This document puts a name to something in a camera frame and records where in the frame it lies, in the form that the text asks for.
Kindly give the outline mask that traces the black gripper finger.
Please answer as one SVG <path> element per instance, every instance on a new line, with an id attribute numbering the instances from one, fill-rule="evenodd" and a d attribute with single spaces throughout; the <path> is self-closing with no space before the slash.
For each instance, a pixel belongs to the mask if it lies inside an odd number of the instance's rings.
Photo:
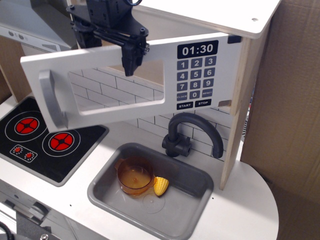
<path id="1" fill-rule="evenodd" d="M 94 35 L 95 28 L 91 25 L 74 24 L 72 27 L 77 43 L 81 49 L 101 47 L 102 41 Z"/>
<path id="2" fill-rule="evenodd" d="M 134 75 L 135 70 L 142 65 L 144 56 L 149 52 L 150 45 L 145 37 L 130 38 L 122 47 L 122 66 L 126 77 Z"/>

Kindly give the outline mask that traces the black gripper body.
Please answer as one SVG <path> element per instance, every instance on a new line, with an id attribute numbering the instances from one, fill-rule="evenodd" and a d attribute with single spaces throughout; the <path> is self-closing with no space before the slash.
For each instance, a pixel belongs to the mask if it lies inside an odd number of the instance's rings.
<path id="1" fill-rule="evenodd" d="M 147 38 L 149 30 L 132 15 L 140 0 L 87 0 L 86 5 L 71 4 L 66 11 L 71 15 L 71 25 L 91 25 L 94 35 L 122 47 L 129 39 Z"/>

